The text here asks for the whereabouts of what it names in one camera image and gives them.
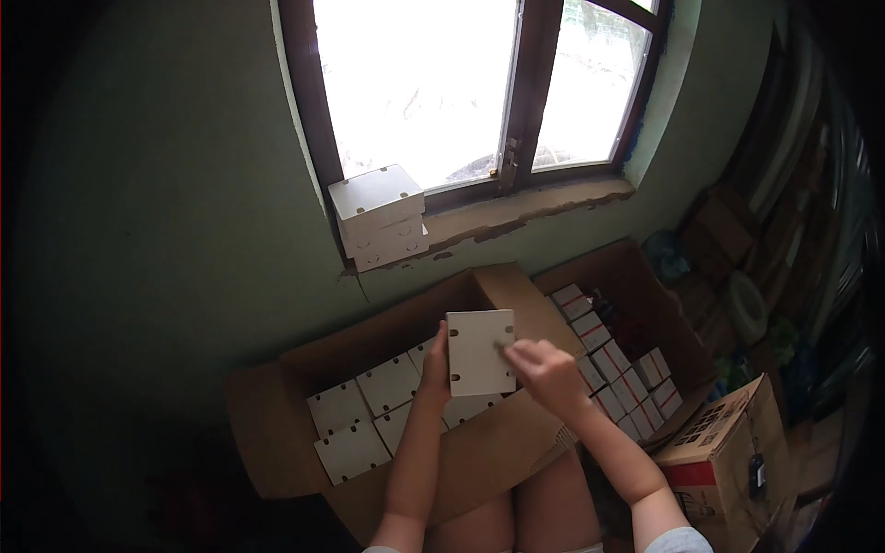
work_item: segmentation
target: open cardboard box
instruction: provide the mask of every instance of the open cardboard box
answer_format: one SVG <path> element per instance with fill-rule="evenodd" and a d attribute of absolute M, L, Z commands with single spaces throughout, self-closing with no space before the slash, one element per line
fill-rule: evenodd
<path fill-rule="evenodd" d="M 679 305 L 655 277 L 635 241 L 615 242 L 591 251 L 534 281 L 545 296 L 572 283 L 584 293 L 599 288 L 618 312 L 648 321 L 649 338 L 664 354 L 682 405 L 640 445 L 652 449 L 667 440 L 689 420 L 715 386 L 719 374 L 710 354 L 680 315 Z"/>
<path fill-rule="evenodd" d="M 581 341 L 515 264 L 459 273 L 427 292 L 341 332 L 293 349 L 279 361 L 227 379 L 231 426 L 252 484 L 264 498 L 322 493 L 364 546 L 381 520 L 391 463 L 332 486 L 313 443 L 306 398 L 407 351 L 432 336 L 446 311 L 513 309 L 517 338 L 545 338 L 573 353 Z M 575 438 L 518 391 L 442 435 L 430 524 L 466 513 L 513 488 Z"/>

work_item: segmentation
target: cardboard box flap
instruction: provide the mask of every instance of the cardboard box flap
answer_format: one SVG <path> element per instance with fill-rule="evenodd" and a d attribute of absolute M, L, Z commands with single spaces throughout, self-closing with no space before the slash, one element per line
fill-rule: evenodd
<path fill-rule="evenodd" d="M 305 395 L 280 363 L 227 377 L 227 413 L 252 485 L 267 499 L 315 494 L 332 482 L 313 444 L 319 439 Z"/>
<path fill-rule="evenodd" d="M 579 357 L 584 346 L 550 301 L 515 263 L 473 269 L 473 275 L 496 309 L 512 309 L 516 337 L 549 340 Z"/>
<path fill-rule="evenodd" d="M 442 435 L 440 472 L 428 525 L 469 512 L 515 487 L 574 442 L 562 423 L 528 392 L 507 397 Z M 381 521 L 390 465 L 323 492 L 338 518 L 364 546 Z"/>

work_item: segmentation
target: window frame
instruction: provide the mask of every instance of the window frame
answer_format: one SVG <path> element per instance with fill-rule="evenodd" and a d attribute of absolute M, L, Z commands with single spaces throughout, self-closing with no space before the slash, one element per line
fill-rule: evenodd
<path fill-rule="evenodd" d="M 620 176 L 658 69 L 658 61 L 666 41 L 672 0 L 658 0 L 656 13 L 646 11 L 632 0 L 591 2 L 650 32 L 639 80 L 634 84 L 633 97 L 626 117 L 621 122 L 618 144 L 614 147 L 612 160 L 609 162 L 553 167 L 532 173 L 564 3 L 564 0 L 521 0 L 521 17 L 517 19 L 514 36 L 511 82 L 504 109 L 497 169 L 487 179 L 428 191 L 425 194 L 426 215 L 508 196 L 522 190 L 561 186 L 572 181 L 604 176 Z M 279 6 L 289 74 L 307 149 L 310 151 L 314 173 L 326 206 L 331 206 L 327 187 L 343 180 L 344 175 L 319 59 L 312 0 L 279 0 Z M 336 225 L 332 227 L 337 235 Z"/>

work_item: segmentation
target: cardboard carton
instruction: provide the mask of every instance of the cardboard carton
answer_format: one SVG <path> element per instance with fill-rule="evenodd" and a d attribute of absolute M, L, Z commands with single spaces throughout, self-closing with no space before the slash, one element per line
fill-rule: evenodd
<path fill-rule="evenodd" d="M 750 476 L 758 474 L 751 470 L 755 456 L 764 462 L 762 488 Z M 713 550 L 752 551 L 790 488 L 787 441 L 768 377 L 707 405 L 655 461 Z"/>
<path fill-rule="evenodd" d="M 579 357 L 581 341 L 515 264 L 463 271 L 423 294 L 267 365 L 227 379 L 227 410 L 240 456 L 263 498 L 321 493 L 363 545 L 377 529 L 390 463 L 332 486 L 316 449 L 305 399 L 400 355 L 447 311 L 513 309 L 517 338 L 546 339 Z M 525 390 L 442 435 L 430 524 L 501 494 L 574 444 L 574 436 Z"/>
<path fill-rule="evenodd" d="M 710 353 L 697 341 L 635 241 L 615 242 L 535 277 L 544 294 L 573 283 L 582 290 L 599 288 L 618 312 L 648 322 L 649 340 L 660 346 L 682 397 L 679 409 L 643 442 L 647 447 L 660 444 L 689 420 L 715 386 L 718 372 Z"/>

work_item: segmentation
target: person's left hand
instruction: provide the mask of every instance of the person's left hand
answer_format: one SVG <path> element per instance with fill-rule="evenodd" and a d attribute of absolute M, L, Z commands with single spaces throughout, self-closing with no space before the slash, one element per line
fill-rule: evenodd
<path fill-rule="evenodd" d="M 436 332 L 430 351 L 424 356 L 424 372 L 418 393 L 427 395 L 445 405 L 451 399 L 449 391 L 449 356 L 446 344 L 449 341 L 449 327 L 444 320 L 440 321 L 440 329 Z"/>

